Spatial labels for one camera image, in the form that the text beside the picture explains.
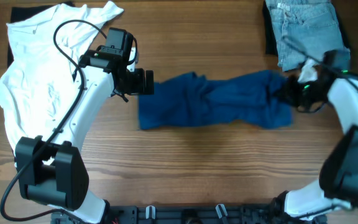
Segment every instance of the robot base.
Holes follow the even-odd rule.
[[[80,224],[61,213],[53,213],[51,224]],[[246,204],[236,207],[110,207],[103,224],[327,224],[325,215],[310,222],[269,218],[269,204]]]

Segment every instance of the white shirt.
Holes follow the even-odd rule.
[[[60,4],[25,21],[7,24],[14,61],[0,78],[0,105],[13,150],[22,136],[48,138],[78,93],[71,76],[74,65],[53,44],[55,29],[72,19],[101,28],[123,11],[111,1],[103,8]],[[97,34],[88,24],[72,22],[58,31],[57,43],[77,62]]]

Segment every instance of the white tag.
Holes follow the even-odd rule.
[[[287,10],[287,11],[290,10],[290,6],[289,6],[289,5],[286,5],[285,3],[277,3],[277,7],[278,7],[279,9],[283,9],[283,10]]]

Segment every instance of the wood grain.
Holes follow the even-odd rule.
[[[6,71],[5,23],[16,0],[0,4],[0,77]],[[358,1],[335,1],[352,44],[358,71]],[[119,1],[125,9],[108,27],[126,29],[138,40],[139,67],[164,81],[195,71],[228,79],[278,69],[264,55],[262,1]],[[104,3],[89,1],[91,7]],[[91,48],[103,44],[97,36]],[[90,189],[112,205],[264,203],[284,190],[318,177],[321,164],[342,136],[335,112],[294,113],[288,128],[263,130],[233,122],[203,128],[139,131],[137,101],[111,98],[85,140],[83,159]],[[0,199],[16,173],[0,109]],[[17,186],[7,211],[24,217],[48,208],[20,198]],[[0,216],[0,223],[8,223]],[[31,223],[48,223],[48,217]],[[358,211],[337,212],[329,223],[358,223]]]

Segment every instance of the folded jeans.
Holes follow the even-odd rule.
[[[304,62],[305,56],[282,42],[284,36],[300,50],[320,60],[329,50],[344,46],[335,8],[330,0],[266,0],[277,41],[278,66],[288,71]]]

